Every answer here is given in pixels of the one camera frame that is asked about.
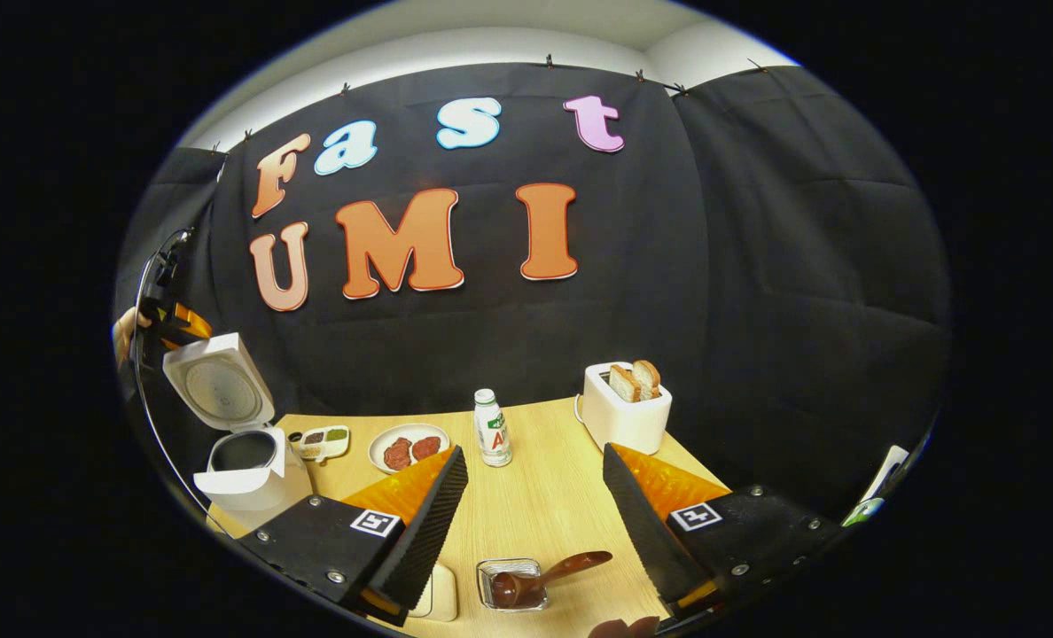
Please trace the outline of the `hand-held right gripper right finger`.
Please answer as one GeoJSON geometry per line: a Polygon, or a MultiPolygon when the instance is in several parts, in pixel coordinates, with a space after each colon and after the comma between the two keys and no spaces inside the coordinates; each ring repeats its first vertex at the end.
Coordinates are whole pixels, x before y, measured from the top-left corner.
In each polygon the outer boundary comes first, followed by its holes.
{"type": "Polygon", "coordinates": [[[777,490],[729,490],[614,443],[603,476],[652,585],[680,615],[746,601],[843,533],[777,490]]]}

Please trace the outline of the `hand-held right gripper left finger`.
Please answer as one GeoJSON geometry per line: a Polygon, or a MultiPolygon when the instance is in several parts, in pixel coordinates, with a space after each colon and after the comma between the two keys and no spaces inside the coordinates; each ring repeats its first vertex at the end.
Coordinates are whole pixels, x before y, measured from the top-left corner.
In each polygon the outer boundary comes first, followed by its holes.
{"type": "Polygon", "coordinates": [[[327,604],[402,626],[465,489],[464,452],[452,446],[339,500],[310,495],[240,544],[327,604]]]}

